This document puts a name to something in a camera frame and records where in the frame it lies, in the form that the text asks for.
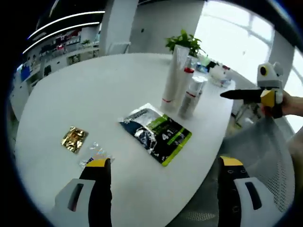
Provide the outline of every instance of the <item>ceiling light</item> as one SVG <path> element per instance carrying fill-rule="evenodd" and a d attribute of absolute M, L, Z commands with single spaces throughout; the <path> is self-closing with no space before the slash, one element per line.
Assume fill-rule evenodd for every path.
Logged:
<path fill-rule="evenodd" d="M 63 18 L 60 18 L 60 19 L 57 19 L 57 20 L 54 20 L 52 21 L 51 23 L 47 24 L 47 25 L 44 25 L 42 26 L 41 28 L 37 29 L 36 31 L 33 32 L 33 34 L 31 34 L 27 39 L 29 39 L 30 37 L 32 37 L 34 34 L 36 34 L 37 32 L 41 31 L 42 29 L 54 24 L 54 23 L 57 23 L 59 21 L 62 21 L 62 20 L 65 20 L 65 19 L 68 19 L 68 18 L 71 18 L 71 17 L 77 17 L 77 16 L 82 16 L 82 15 L 86 15 L 86 14 L 98 14 L 98 13 L 105 13 L 105 11 L 93 11 L 93 12 L 84 12 L 84 13 L 77 13 L 77 14 L 73 14 L 73 15 L 69 15 L 69 16 L 66 16 L 66 17 L 63 17 Z"/>
<path fill-rule="evenodd" d="M 91 22 L 91 23 L 86 23 L 86 24 L 80 24 L 80 25 L 74 25 L 74 26 L 71 26 L 71 27 L 67 27 L 67 28 L 64 28 L 64 29 L 61 29 L 59 31 L 56 31 L 56 32 L 53 32 L 45 37 L 43 37 L 42 39 L 39 39 L 37 42 L 35 42 L 34 44 L 32 44 L 31 46 L 29 46 L 25 51 L 22 52 L 22 54 L 24 54 L 26 51 L 28 51 L 30 48 L 32 48 L 33 46 L 35 46 L 37 43 L 41 42 L 42 40 L 54 35 L 54 34 L 57 34 L 59 32 L 63 32 L 65 30 L 68 30 L 68 29 L 72 29 L 72 28 L 75 28 L 75 27 L 81 27 L 81 26 L 87 26 L 87 25 L 97 25 L 99 24 L 100 22 Z"/>

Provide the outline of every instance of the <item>white table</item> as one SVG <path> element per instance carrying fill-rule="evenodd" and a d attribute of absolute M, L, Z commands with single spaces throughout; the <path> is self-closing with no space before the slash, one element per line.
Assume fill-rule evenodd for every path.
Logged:
<path fill-rule="evenodd" d="M 43 212 L 82 169 L 79 160 L 94 141 L 115 156 L 112 223 L 115 227 L 163 227 L 188 203 L 215 160 L 230 118 L 226 89 L 207 84 L 190 120 L 168 114 L 193 135 L 162 167 L 118 123 L 149 102 L 159 107 L 170 55 L 123 54 L 83 61 L 44 78 L 21 116 L 16 161 L 29 196 Z M 69 127 L 89 132 L 78 155 L 60 145 Z"/>

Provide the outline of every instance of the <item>gold foil sachet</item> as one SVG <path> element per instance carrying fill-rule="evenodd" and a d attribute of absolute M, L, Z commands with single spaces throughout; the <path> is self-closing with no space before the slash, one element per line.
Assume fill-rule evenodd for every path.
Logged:
<path fill-rule="evenodd" d="M 88 132 L 82 129 L 71 126 L 68 133 L 66 133 L 63 137 L 61 145 L 65 146 L 71 152 L 77 154 L 88 134 Z"/>

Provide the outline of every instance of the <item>clear plastic wrapper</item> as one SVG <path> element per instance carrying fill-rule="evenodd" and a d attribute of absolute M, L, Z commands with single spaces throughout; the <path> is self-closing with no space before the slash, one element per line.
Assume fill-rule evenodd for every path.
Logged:
<path fill-rule="evenodd" d="M 85 168 L 86 164 L 91 162 L 92 160 L 109 158 L 110 163 L 113 163 L 114 157 L 111 154 L 108 154 L 104 149 L 96 142 L 93 142 L 91 146 L 87 147 L 83 152 L 83 156 L 81 157 L 81 161 L 79 165 L 82 168 Z"/>

